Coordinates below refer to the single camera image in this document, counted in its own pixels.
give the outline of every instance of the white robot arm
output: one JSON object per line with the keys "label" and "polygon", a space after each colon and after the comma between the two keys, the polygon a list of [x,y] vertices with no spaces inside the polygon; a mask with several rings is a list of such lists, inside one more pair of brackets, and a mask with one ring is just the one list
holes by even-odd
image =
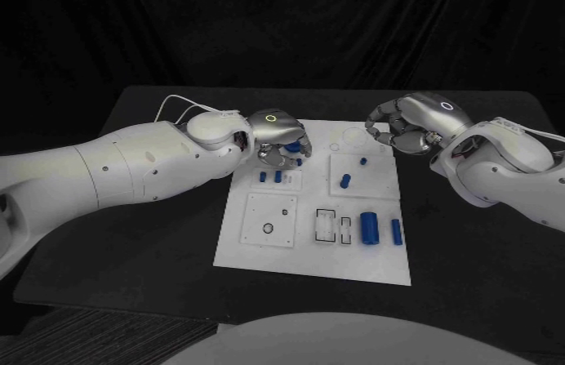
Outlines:
{"label": "white robot arm", "polygon": [[304,127],[281,110],[245,119],[238,111],[214,109],[180,125],[139,124],[82,145],[0,157],[0,278],[65,222],[110,206],[170,198],[222,178],[255,145],[263,162],[296,166],[277,147],[297,140],[310,157]]}
{"label": "white robot arm", "polygon": [[[398,135],[372,126],[389,116]],[[461,108],[430,92],[408,94],[379,105],[365,126],[369,134],[407,154],[443,150],[431,169],[450,181],[461,198],[477,207],[506,203],[535,222],[565,231],[565,162],[562,154],[526,134],[565,141],[503,118],[473,124]]]}

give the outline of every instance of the black table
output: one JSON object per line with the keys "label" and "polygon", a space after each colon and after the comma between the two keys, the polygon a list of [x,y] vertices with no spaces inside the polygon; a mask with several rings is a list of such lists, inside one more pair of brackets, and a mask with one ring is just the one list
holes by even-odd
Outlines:
{"label": "black table", "polygon": [[[153,121],[172,93],[244,114],[277,107],[297,118],[359,121],[407,91],[130,87],[101,134]],[[474,121],[499,115],[552,131],[529,93],[440,94]],[[172,120],[185,106],[167,105]],[[466,203],[430,158],[397,154],[412,287],[214,267],[229,176],[159,203],[68,222],[39,244],[16,300],[221,323],[309,311],[379,314],[506,349],[565,353],[565,233],[505,205]]]}

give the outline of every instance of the blue cylinder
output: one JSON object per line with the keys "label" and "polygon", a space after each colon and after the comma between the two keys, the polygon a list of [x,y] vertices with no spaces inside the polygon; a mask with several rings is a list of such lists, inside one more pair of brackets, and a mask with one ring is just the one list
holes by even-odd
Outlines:
{"label": "blue cylinder", "polygon": [[291,153],[300,153],[300,142],[296,141],[286,145],[286,150],[290,151]]}
{"label": "blue cylinder", "polygon": [[362,242],[365,245],[379,243],[379,222],[374,212],[362,214]]}
{"label": "blue cylinder", "polygon": [[342,182],[339,183],[342,188],[348,188],[350,186],[350,175],[345,174]]}
{"label": "blue cylinder", "polygon": [[402,245],[401,222],[398,220],[392,220],[392,240],[395,245]]}

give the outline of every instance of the gray carpet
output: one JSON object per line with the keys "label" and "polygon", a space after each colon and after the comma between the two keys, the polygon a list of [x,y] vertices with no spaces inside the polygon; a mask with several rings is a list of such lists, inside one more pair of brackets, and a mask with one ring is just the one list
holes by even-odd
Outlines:
{"label": "gray carpet", "polygon": [[[0,336],[2,365],[157,365],[215,334],[215,323],[143,314],[56,309],[17,336]],[[515,353],[539,365],[565,356]]]}

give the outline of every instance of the robotic hand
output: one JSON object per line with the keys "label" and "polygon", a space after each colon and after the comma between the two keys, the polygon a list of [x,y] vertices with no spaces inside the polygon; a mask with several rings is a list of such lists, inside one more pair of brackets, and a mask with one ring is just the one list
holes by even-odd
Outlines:
{"label": "robotic hand", "polygon": [[[379,132],[376,120],[388,115],[398,135]],[[407,154],[441,151],[431,169],[450,180],[464,200],[477,207],[499,202],[535,222],[565,231],[565,161],[526,131],[565,142],[505,118],[474,124],[461,108],[430,92],[405,95],[376,107],[365,126],[385,145]]]}
{"label": "robotic hand", "polygon": [[277,167],[297,165],[280,154],[281,145],[299,141],[312,156],[304,126],[281,110],[244,118],[239,111],[196,106],[208,112],[183,124],[156,120],[82,145],[0,157],[0,278],[65,222],[110,206],[170,198],[222,178],[255,145],[260,160]]}

